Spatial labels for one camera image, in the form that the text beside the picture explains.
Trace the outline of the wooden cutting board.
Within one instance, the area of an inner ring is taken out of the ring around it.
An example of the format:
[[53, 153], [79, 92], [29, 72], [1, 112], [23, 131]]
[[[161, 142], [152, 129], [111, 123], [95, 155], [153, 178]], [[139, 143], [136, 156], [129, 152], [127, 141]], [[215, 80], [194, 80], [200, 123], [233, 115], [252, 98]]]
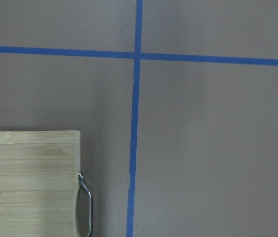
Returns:
[[0, 237], [78, 237], [80, 132], [0, 131]]

